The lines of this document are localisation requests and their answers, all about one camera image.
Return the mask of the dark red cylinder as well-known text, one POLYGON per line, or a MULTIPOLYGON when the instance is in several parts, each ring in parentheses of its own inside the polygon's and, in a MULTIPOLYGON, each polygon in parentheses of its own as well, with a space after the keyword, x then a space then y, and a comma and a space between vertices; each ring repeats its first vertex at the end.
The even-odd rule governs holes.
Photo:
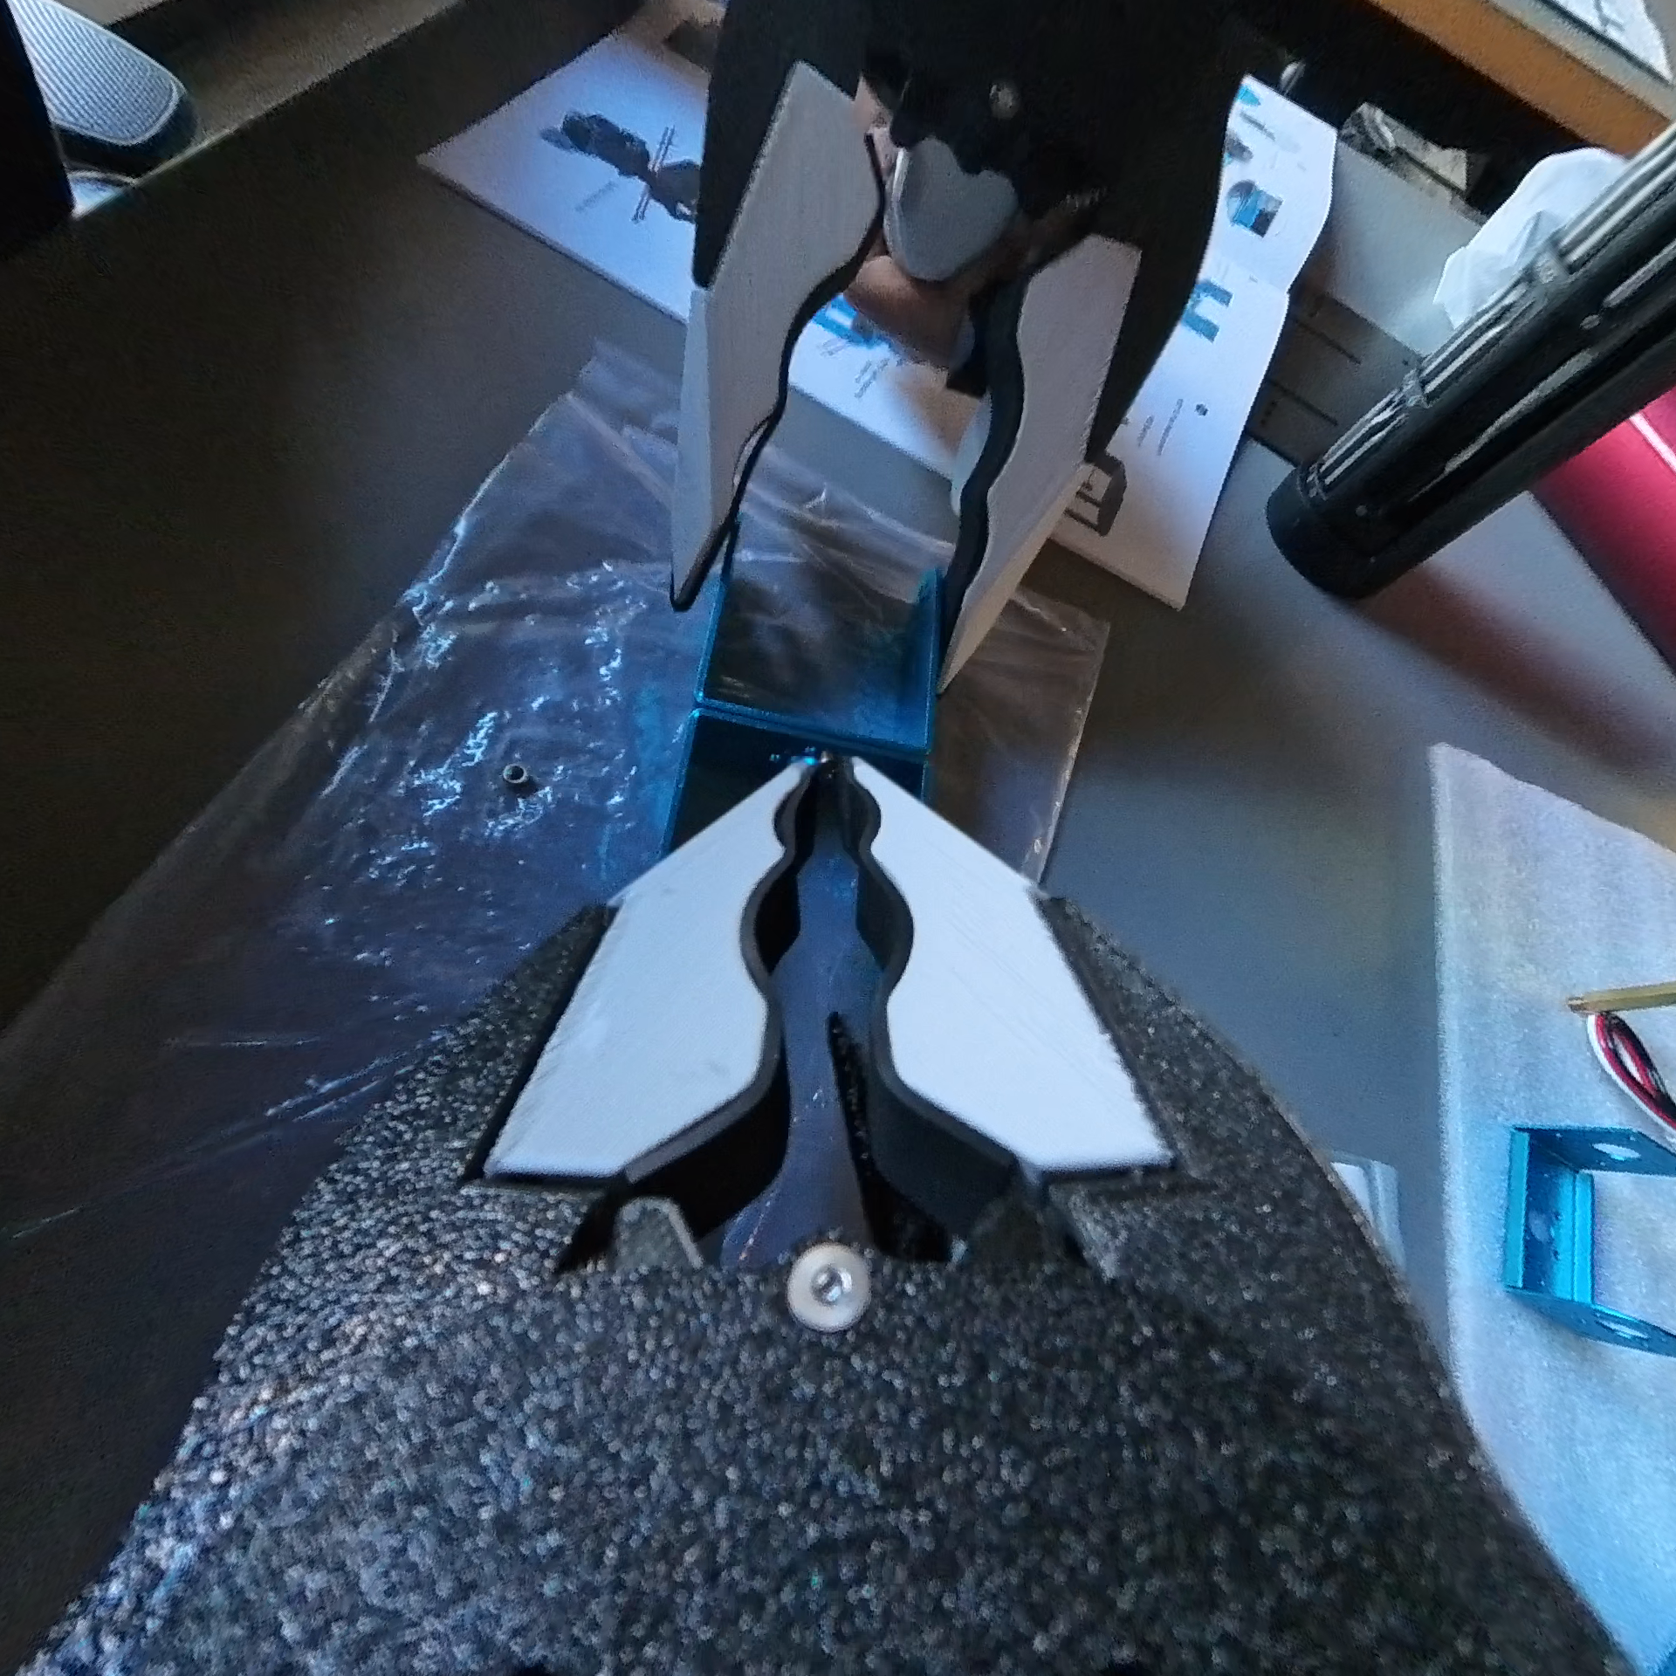
POLYGON ((1545 476, 1535 495, 1649 639, 1673 647, 1673 398, 1545 476))

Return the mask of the person's left hand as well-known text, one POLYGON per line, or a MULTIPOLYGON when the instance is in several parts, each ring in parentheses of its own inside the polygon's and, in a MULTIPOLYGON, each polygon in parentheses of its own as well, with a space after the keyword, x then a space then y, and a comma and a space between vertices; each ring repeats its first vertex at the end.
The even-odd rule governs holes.
POLYGON ((945 370, 972 350, 972 284, 917 280, 893 256, 869 258, 847 288, 857 316, 905 354, 945 370))

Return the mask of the dark grey desk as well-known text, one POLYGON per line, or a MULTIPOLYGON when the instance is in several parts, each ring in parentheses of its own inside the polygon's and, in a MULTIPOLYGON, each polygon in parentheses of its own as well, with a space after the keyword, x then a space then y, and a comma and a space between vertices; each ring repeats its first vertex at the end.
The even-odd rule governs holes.
MULTIPOLYGON (((326 679, 597 342, 683 330, 418 156, 605 5, 464 5, 5 264, 5 1018, 326 679)), ((1401 1178, 1447 1316, 1433 801, 1451 743, 1673 843, 1673 673, 1529 501, 1366 609, 1248 448, 1174 615, 1112 623, 1050 883, 1324 1142, 1401 1178)))

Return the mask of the white instruction sheet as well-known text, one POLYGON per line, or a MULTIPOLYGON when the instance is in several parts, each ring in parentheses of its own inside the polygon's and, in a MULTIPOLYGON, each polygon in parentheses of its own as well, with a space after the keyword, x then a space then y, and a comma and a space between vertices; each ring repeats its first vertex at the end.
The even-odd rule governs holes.
MULTIPOLYGON (((609 35, 426 168, 601 278, 685 322, 707 73, 695 29, 609 35)), ((1122 428, 1082 474, 1060 545, 1182 609, 1292 292, 1324 236, 1338 140, 1248 78, 1230 110, 1202 274, 1122 428)), ((831 302, 793 354, 797 392, 955 478, 976 404, 831 302)))

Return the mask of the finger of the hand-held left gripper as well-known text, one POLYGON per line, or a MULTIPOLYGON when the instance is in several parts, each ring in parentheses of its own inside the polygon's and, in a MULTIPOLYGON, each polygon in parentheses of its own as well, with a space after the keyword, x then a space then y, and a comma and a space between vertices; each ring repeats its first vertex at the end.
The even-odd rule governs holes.
POLYGON ((669 585, 679 611, 699 599, 781 424, 797 342, 859 266, 881 212, 853 96, 793 63, 711 280, 691 290, 669 585))
POLYGON ((1084 476, 1140 268, 1136 246, 1092 234, 992 300, 988 390, 957 452, 939 691, 994 629, 1084 476))

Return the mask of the white foam sheet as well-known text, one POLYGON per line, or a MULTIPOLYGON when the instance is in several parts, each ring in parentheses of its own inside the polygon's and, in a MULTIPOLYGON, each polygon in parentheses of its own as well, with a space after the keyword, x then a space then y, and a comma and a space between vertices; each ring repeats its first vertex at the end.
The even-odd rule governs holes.
POLYGON ((1431 753, 1449 1359, 1499 1477, 1641 1673, 1673 1673, 1673 1176, 1621 1170, 1629 1134, 1673 1152, 1601 1068, 1567 1002, 1673 980, 1673 853, 1453 747, 1431 753), (1591 1128, 1591 1339, 1503 1282, 1515 1132, 1591 1128))

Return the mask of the white crumpled plastic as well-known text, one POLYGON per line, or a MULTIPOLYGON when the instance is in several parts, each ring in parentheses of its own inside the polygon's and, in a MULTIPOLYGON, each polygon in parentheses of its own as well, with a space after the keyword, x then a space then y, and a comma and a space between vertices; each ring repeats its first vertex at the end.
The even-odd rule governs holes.
POLYGON ((1657 138, 1635 160, 1603 150, 1539 162, 1479 234, 1441 272, 1435 302, 1453 330, 1499 308, 1521 306, 1523 276, 1545 274, 1553 258, 1579 274, 1599 260, 1615 264, 1673 208, 1675 134, 1657 138))

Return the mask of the blue metal bracket assembly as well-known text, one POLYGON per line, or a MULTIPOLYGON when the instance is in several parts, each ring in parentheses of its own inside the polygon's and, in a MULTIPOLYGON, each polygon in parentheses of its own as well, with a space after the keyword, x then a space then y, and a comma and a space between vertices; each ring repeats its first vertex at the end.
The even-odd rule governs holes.
POLYGON ((945 573, 751 551, 727 535, 663 835, 675 853, 791 763, 859 757, 933 785, 945 573))

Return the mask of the clear plastic bag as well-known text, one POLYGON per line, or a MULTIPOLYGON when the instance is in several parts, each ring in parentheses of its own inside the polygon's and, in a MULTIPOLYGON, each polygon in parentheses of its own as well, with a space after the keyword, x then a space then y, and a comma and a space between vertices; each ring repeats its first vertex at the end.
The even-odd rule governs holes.
POLYGON ((677 382, 599 342, 420 579, 5 1034, 5 1254, 310 1180, 649 867, 707 639, 667 599, 677 382), (534 797, 500 775, 524 763, 534 797))

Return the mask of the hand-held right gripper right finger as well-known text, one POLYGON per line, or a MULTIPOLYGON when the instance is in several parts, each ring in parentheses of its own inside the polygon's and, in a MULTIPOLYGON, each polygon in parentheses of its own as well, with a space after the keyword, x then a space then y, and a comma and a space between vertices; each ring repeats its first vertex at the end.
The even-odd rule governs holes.
POLYGON ((1034 885, 869 763, 863 863, 909 914, 885 996, 891 1072, 1026 1176, 1172 1168, 1172 1150, 1034 885))

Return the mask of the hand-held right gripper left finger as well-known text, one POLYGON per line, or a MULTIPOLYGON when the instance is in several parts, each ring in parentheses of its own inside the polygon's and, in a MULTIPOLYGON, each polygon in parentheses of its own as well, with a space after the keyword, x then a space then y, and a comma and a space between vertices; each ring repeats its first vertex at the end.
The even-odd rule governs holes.
POLYGON ((641 1184, 735 1130, 783 1058, 817 763, 791 763, 609 903, 490 1152, 494 1182, 641 1184))

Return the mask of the blue metal U bracket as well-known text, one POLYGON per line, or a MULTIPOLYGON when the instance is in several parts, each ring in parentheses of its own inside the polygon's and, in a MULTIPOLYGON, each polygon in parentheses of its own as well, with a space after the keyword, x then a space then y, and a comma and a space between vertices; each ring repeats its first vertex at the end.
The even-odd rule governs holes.
POLYGON ((1631 1128, 1517 1124, 1511 1130, 1503 1288, 1593 1343, 1675 1357, 1675 1333, 1601 1306, 1595 1178, 1673 1180, 1673 1152, 1631 1128))

